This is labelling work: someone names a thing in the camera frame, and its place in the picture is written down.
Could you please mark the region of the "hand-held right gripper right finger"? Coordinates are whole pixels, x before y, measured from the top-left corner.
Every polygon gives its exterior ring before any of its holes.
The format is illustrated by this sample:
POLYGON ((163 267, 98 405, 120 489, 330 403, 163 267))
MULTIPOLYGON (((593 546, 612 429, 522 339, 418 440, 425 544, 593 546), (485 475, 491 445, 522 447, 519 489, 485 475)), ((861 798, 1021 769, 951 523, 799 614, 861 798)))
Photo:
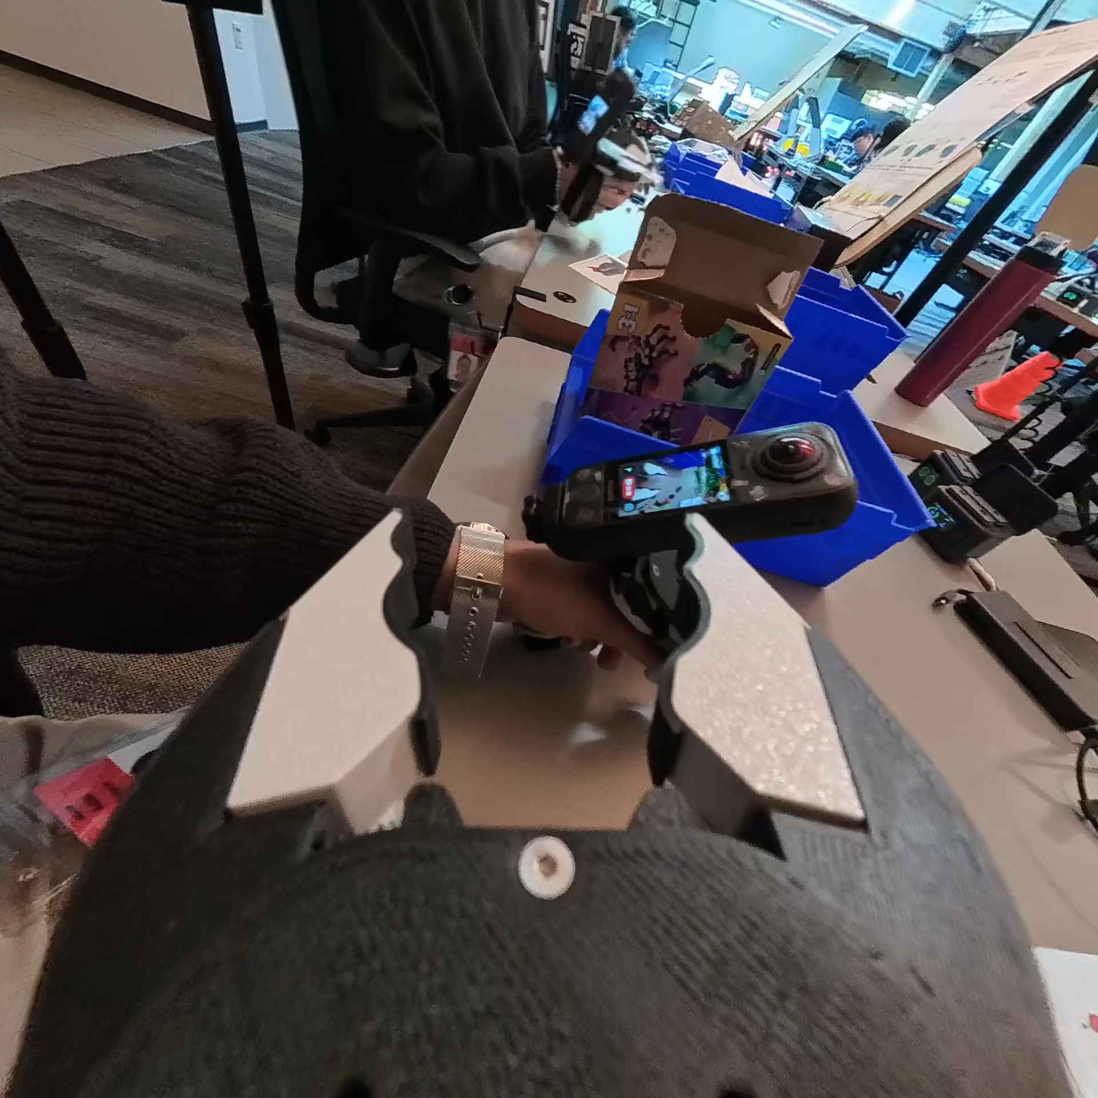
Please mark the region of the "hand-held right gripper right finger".
POLYGON ((859 831, 868 810, 829 694, 824 639, 709 521, 684 524, 658 676, 651 775, 706 828, 790 815, 859 831))

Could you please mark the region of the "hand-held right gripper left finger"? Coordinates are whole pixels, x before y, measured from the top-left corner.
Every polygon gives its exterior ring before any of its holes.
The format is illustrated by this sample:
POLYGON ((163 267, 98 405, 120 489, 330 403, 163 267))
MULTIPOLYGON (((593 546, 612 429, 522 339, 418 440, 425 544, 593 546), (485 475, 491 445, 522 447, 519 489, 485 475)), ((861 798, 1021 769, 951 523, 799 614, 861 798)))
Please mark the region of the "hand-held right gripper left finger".
POLYGON ((228 792, 233 815, 307 803, 350 833, 394 828, 441 734, 408 514, 388 512, 283 616, 228 792))

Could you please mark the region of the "person's left forearm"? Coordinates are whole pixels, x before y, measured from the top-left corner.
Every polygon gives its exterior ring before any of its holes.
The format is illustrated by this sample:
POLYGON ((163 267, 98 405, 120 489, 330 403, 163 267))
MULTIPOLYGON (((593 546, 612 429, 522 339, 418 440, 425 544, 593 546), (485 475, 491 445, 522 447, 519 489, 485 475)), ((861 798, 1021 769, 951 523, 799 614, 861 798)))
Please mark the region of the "person's left forearm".
POLYGON ((2 366, 2 716, 43 713, 18 650, 179 653, 249 641, 401 509, 420 623, 457 524, 360 484, 267 419, 187 422, 2 366))

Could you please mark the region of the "cardboard lego box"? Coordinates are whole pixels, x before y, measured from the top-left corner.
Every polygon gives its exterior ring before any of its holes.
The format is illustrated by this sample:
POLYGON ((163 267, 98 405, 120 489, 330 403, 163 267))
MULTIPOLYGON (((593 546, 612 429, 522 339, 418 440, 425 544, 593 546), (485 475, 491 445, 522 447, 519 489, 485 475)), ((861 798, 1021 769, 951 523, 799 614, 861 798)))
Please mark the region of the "cardboard lego box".
POLYGON ((794 341, 787 313, 822 246, 729 204, 653 198, 582 413, 676 445, 732 433, 794 341))

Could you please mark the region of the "person's left hand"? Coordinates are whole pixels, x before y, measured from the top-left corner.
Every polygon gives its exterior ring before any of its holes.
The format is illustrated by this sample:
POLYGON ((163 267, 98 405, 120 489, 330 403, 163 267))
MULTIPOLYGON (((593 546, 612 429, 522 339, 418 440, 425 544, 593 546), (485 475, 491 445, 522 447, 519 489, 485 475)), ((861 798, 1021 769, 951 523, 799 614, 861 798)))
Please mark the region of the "person's left hand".
POLYGON ((665 660, 663 648, 616 605, 598 563, 566 560, 531 540, 506 540, 499 620, 595 651, 605 669, 626 657, 644 669, 665 660))

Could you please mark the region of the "silver wristwatch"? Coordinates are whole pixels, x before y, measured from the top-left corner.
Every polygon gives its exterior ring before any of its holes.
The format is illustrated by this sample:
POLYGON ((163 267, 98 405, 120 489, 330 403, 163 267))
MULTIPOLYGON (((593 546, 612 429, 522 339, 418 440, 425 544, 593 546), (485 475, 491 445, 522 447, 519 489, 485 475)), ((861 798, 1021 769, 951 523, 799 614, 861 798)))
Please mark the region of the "silver wristwatch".
POLYGON ((480 678, 498 623, 506 565, 506 533, 491 523, 457 526, 457 563, 447 605, 445 669, 480 678))

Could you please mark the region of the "black battery charger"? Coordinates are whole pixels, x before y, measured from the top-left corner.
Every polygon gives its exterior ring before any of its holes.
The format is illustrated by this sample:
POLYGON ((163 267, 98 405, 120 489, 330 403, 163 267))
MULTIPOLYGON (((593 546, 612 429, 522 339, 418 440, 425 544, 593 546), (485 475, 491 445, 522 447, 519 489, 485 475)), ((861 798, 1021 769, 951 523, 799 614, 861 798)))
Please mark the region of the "black battery charger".
POLYGON ((947 561, 984 556, 1060 512, 1042 477, 1011 442, 993 442, 975 456, 935 449, 910 473, 931 516, 921 535, 947 561))

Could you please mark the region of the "orange cone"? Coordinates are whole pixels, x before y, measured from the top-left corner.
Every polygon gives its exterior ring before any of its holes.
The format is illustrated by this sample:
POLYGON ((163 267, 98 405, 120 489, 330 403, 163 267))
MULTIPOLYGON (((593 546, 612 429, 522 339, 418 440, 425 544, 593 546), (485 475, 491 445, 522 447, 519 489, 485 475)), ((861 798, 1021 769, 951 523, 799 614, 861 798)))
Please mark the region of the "orange cone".
POLYGON ((1018 420, 1023 415, 1023 401, 1037 392, 1063 364, 1056 353, 1042 350, 1016 364, 1002 376, 974 387, 972 396, 977 410, 998 419, 1018 420))

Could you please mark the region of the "maroon water bottle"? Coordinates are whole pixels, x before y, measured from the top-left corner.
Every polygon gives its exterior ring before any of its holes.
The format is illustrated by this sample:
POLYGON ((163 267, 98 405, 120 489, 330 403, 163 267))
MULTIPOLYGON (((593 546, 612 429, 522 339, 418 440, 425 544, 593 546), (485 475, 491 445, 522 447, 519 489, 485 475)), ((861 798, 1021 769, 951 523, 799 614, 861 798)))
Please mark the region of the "maroon water bottle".
POLYGON ((1040 232, 1005 262, 954 316, 896 385, 908 403, 928 406, 1014 322, 1060 272, 1069 239, 1040 232))

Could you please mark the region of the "plastic bag with red label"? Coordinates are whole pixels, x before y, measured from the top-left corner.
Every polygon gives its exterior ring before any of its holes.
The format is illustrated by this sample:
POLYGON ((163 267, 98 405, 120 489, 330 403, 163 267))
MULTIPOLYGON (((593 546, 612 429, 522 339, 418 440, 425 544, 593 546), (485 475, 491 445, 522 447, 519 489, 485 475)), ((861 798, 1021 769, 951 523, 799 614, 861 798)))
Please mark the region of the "plastic bag with red label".
POLYGON ((135 782, 147 734, 131 731, 36 771, 2 778, 2 859, 55 842, 92 845, 135 782))

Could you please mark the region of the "black metal pole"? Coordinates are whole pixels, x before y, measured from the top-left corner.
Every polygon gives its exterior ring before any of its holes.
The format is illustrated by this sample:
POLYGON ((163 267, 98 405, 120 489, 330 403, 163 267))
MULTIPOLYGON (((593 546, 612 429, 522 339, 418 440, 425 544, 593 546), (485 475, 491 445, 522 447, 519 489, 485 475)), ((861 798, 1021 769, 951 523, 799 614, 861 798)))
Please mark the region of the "black metal pole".
POLYGON ((896 320, 908 327, 919 313, 931 302, 938 288, 942 288, 963 265, 968 253, 982 241, 984 234, 1009 209, 1023 188, 1042 168, 1042 163, 1055 154, 1063 140, 1072 133, 1079 121, 1086 115, 1092 98, 1097 94, 1097 68, 1085 77, 1077 93, 1063 105, 1028 151, 1019 158, 1005 181, 988 198, 988 202, 972 216, 966 227, 956 235, 954 242, 942 255, 940 262, 929 271, 914 293, 896 311, 896 320))

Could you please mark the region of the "black office chair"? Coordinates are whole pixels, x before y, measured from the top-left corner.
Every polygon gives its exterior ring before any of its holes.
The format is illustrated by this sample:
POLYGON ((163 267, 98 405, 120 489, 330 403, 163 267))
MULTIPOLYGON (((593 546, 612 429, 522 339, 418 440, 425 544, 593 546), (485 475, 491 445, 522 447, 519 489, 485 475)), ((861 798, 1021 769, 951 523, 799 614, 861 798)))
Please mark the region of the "black office chair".
POLYGON ((360 256, 357 283, 339 290, 330 308, 316 299, 316 272, 298 267, 298 302, 316 318, 355 325, 358 338, 346 353, 353 369, 410 383, 404 403, 318 419, 307 436, 327 445, 341 429, 432 426, 457 385, 450 376, 450 338, 468 334, 487 350, 494 346, 540 242, 533 225, 473 244, 383 230, 360 256))

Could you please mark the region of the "cardboard sign board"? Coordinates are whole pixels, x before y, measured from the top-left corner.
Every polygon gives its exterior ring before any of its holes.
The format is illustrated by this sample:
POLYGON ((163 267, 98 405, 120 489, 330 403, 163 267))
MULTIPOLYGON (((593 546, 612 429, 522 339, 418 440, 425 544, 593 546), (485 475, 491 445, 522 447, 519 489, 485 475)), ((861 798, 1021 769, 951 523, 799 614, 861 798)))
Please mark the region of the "cardboard sign board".
POLYGON ((824 260, 824 269, 873 249, 958 182, 975 165, 982 140, 1095 63, 1097 19, 1021 38, 889 142, 827 202, 824 216, 848 242, 824 260))

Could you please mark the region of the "black tripod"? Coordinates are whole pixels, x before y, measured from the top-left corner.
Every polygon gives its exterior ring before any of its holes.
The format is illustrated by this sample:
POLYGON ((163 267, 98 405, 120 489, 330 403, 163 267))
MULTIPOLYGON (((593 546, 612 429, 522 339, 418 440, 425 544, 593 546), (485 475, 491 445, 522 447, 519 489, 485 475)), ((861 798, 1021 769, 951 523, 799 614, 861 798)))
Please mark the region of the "black tripod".
POLYGON ((247 172, 239 138, 239 123, 232 105, 224 52, 217 33, 216 12, 263 13, 261 1, 180 1, 187 12, 187 22, 195 41, 205 101, 209 105, 214 138, 221 160, 228 207, 239 242, 240 265, 247 295, 244 316, 254 334, 276 420, 295 429, 291 390, 283 360, 283 339, 279 318, 270 299, 263 253, 254 225, 254 211, 249 193, 247 172))

